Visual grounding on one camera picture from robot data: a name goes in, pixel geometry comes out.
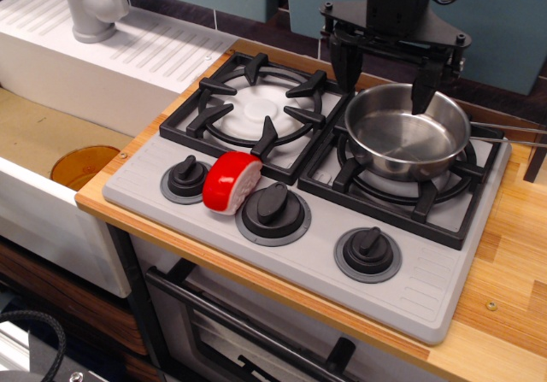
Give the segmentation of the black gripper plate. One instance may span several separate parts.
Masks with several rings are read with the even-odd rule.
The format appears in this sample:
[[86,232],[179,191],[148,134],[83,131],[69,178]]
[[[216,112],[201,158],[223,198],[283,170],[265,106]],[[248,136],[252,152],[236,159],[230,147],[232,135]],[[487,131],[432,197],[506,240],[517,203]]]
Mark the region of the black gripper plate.
[[330,60],[339,89],[355,90],[366,54],[419,66],[412,84],[412,115],[424,114],[444,77],[457,77],[471,37],[427,6],[414,20],[403,11],[384,12],[365,1],[326,2],[322,33],[329,38]]

